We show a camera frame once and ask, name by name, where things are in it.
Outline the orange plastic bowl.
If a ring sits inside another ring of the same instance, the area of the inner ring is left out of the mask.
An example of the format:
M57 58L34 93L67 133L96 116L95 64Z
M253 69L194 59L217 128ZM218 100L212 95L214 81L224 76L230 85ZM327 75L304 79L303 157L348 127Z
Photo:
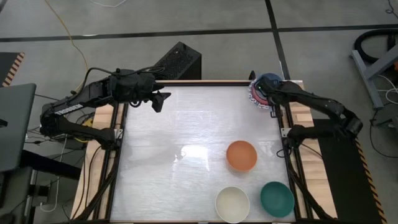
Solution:
M247 141L235 141L226 150L226 160L233 169L249 172L256 165L257 151Z

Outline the grey laptop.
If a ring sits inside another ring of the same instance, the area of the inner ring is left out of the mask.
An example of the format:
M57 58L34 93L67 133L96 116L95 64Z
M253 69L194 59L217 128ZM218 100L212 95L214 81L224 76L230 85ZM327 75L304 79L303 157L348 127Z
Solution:
M0 173L19 167L34 101L36 84L0 88Z

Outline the black perforated box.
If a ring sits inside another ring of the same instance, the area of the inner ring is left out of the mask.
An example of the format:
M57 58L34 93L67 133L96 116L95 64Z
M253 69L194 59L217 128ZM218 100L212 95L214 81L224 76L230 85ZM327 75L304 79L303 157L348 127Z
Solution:
M201 80L202 54L177 42L155 65L164 67L157 80Z

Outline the black hazard striped mat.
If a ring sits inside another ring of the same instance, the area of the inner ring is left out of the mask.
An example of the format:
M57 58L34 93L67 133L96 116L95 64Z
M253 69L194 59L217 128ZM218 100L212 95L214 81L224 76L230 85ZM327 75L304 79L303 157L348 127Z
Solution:
M11 85L24 57L24 52L0 52L0 88Z
M337 217L344 222L387 224L357 140L318 139Z

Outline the black aluminium table frame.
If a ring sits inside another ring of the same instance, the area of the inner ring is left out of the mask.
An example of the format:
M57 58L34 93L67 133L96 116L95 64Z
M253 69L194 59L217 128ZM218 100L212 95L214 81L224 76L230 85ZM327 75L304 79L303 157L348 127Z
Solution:
M248 80L163 80L162 84L165 86L248 86ZM293 125L303 125L305 127L313 127L313 117L308 106L297 102L291 102L288 106L281 106L279 108L279 125L289 128ZM95 109L93 117L93 126L96 128L108 128L115 126L122 128L125 124L127 116L127 107L106 105ZM325 163L317 153L320 153L319 142L316 139L308 139L304 141L305 145L300 146L301 149L306 149L307 152L300 152L296 150L290 155L292 167L297 175L301 178L302 183L306 185L308 191L312 194L314 200L317 201L326 213L331 217L337 217L335 203L332 199L331 189L328 177L326 175ZM90 200L95 196L98 189L101 187L102 178L105 178L115 161L112 152L101 152L96 154L96 148L99 146L97 142L90 141L86 150L85 166L83 167L86 177L81 177L78 183L78 190L73 203L72 211L79 216L83 213L83 204L88 197ZM310 204L309 200L304 197L298 185L292 180L289 181L293 186L294 197L298 200L295 208L296 214L302 219L318 220L319 217L315 213L315 209ZM110 206L113 203L113 187L116 181L109 183L101 200L98 201L96 207L92 210L89 216L84 220L69 221L69 224L114 224L110 222Z

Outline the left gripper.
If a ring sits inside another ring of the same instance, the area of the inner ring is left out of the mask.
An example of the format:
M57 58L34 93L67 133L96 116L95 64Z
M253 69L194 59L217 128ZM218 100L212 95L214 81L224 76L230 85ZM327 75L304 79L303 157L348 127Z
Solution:
M123 74L110 76L110 90L114 101L118 103L152 101L152 109L156 113L162 111L164 100L171 93L157 92L153 94L155 76L152 73L133 73L132 70L123 70Z

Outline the white plastic bowl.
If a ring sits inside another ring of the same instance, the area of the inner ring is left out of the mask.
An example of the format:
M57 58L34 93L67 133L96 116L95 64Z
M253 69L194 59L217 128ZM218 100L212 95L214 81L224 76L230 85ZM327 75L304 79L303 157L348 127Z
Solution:
M215 210L225 222L237 224L249 214L251 204L247 194L239 187L229 186L220 190L215 199Z

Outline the black power adapter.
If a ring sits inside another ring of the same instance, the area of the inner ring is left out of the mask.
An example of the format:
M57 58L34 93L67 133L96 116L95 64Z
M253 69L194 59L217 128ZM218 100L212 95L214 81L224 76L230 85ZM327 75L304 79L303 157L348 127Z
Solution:
M66 149L70 150L83 150L86 147L86 143L77 141L75 138L70 137L64 140L64 145Z

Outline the grey metal stand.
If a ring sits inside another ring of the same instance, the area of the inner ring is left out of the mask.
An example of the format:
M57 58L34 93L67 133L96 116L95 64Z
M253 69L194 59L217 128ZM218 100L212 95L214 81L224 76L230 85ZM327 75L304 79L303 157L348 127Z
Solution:
M398 45L390 49L385 55L369 67L366 66L357 50L353 50L351 52L351 56L373 102L373 107L375 109L383 108L384 104L379 96L374 79L382 72L385 72L395 61L398 60Z

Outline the teal plastic bowl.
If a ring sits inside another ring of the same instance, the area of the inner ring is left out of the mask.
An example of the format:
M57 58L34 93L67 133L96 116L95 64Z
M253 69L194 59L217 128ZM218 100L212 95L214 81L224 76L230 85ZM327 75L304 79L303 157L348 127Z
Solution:
M295 199L291 190L283 183L266 183L260 193L262 208L273 217L283 218L293 212Z

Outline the blue patterned paper bowl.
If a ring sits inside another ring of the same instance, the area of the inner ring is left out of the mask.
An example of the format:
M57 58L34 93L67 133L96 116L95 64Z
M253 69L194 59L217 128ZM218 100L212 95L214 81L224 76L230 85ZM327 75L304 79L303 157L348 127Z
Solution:
M269 109L267 96L264 96L259 90L255 89L255 81L251 82L248 87L249 101L258 108Z

